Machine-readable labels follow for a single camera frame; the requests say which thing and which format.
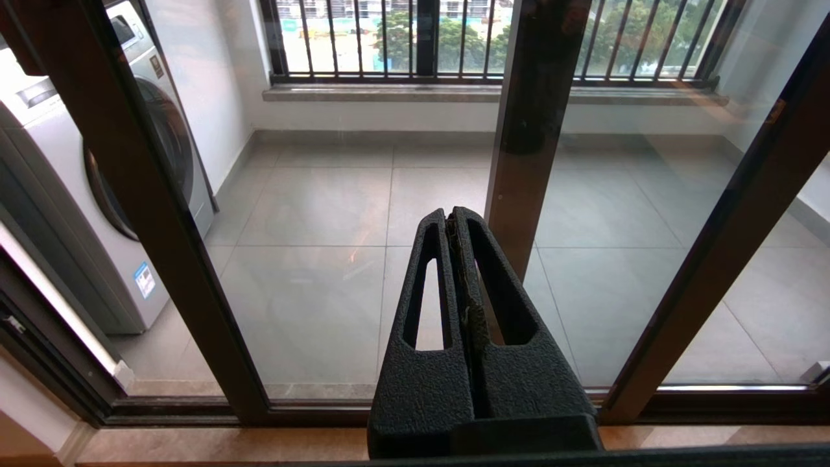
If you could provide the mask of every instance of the window sill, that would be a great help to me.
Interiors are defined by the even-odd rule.
[[[262,92],[274,102],[498,102],[501,86],[279,84]],[[574,87],[569,104],[605,106],[725,106],[729,98],[698,89]]]

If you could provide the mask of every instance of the front-loading washing machine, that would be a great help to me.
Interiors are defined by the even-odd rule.
[[[118,3],[108,12],[169,172],[204,236],[213,217],[208,185],[169,74],[132,5]],[[25,75],[8,48],[0,50],[0,102],[0,162],[100,294],[97,303],[81,301],[81,306],[106,334],[146,331],[169,300],[168,292],[54,86],[47,77]],[[25,228],[25,219],[15,220]],[[50,266],[59,277],[78,270]]]

